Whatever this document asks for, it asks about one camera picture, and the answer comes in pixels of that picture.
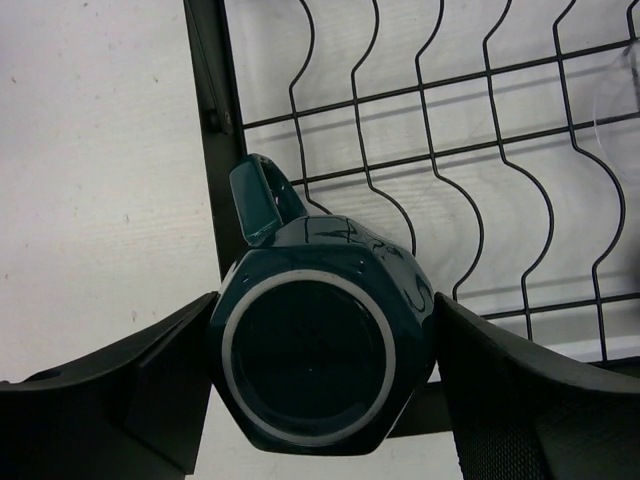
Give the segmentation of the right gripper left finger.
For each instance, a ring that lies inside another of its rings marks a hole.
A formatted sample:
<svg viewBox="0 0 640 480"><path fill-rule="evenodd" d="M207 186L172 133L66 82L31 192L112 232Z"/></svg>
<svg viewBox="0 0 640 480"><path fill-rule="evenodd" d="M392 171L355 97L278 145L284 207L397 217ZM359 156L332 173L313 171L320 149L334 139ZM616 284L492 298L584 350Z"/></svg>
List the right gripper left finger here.
<svg viewBox="0 0 640 480"><path fill-rule="evenodd" d="M184 479L211 391L214 293L74 361L1 383L4 479Z"/></svg>

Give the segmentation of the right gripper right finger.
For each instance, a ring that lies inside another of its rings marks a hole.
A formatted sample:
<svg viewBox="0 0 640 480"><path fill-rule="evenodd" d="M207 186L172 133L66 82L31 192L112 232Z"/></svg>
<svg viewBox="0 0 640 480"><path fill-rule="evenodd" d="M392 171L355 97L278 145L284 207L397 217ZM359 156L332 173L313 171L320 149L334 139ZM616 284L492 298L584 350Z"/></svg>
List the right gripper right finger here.
<svg viewBox="0 0 640 480"><path fill-rule="evenodd" d="M435 318L464 478L638 478L638 379L537 345L443 294Z"/></svg>

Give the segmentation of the dark teal mug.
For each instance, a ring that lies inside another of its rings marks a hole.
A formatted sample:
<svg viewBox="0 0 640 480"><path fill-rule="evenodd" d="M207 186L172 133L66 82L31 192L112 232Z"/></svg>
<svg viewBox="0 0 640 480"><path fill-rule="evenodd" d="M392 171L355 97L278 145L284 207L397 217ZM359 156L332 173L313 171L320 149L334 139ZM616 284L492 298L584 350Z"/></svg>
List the dark teal mug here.
<svg viewBox="0 0 640 480"><path fill-rule="evenodd" d="M355 220L309 213L267 157L229 180L248 248L206 330L214 387L257 449L371 453L435 365L427 276Z"/></svg>

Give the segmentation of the clear glass cup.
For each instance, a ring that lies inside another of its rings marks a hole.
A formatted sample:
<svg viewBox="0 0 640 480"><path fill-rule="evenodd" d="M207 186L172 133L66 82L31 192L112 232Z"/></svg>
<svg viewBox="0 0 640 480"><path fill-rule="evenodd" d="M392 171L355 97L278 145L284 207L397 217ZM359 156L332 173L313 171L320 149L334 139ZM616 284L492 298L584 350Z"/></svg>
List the clear glass cup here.
<svg viewBox="0 0 640 480"><path fill-rule="evenodd" d="M639 41L609 66L594 100L596 138L605 157L639 181Z"/></svg>

